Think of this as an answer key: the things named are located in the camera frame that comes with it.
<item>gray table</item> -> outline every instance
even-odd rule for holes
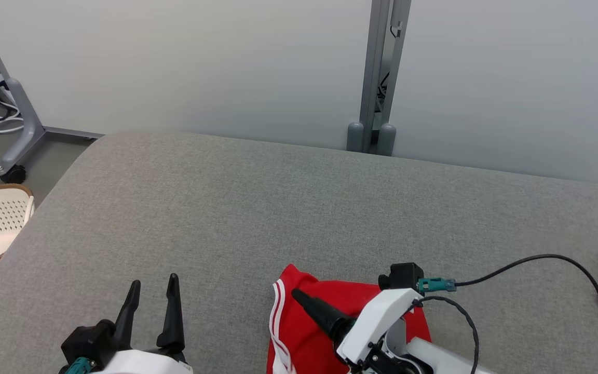
[[[108,135],[0,263],[0,372],[56,372],[63,339],[116,318],[133,279],[133,346],[154,346],[176,272],[196,372],[259,373],[271,285],[290,262],[321,279],[374,283],[415,261],[468,280],[547,252],[598,276],[598,185],[200,135]],[[450,296],[477,324],[482,365],[598,372],[598,301],[569,263],[528,263]],[[434,342],[471,357],[463,317],[426,310]]]

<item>red and white striped trim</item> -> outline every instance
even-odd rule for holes
[[[279,327],[280,317],[285,306],[285,284],[282,280],[277,280],[274,283],[274,307],[269,315],[269,334],[271,334],[271,342],[274,345],[274,374],[296,374],[296,369],[290,359],[290,351],[287,346],[280,340]]]

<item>folded red clothing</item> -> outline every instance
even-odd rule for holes
[[[283,270],[274,284],[276,298],[269,316],[271,340],[267,374],[347,373],[347,366],[334,355],[332,341],[292,298],[294,288],[326,301],[351,317],[357,317],[366,303],[380,292],[379,287],[335,280],[318,281],[292,264]],[[404,317],[408,341],[413,337],[430,341],[428,324],[421,308],[414,308]]]

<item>gray floor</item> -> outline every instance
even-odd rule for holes
[[[0,159],[18,137],[19,132],[0,135]],[[78,137],[47,134],[37,147],[22,159],[20,164],[27,170],[27,180],[24,185],[32,190],[36,206],[43,201],[73,161],[90,144],[90,141]]]

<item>black wheel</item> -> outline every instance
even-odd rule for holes
[[[0,179],[4,183],[22,183],[26,179],[26,170],[24,170],[24,166],[15,164],[8,172],[0,176]]]

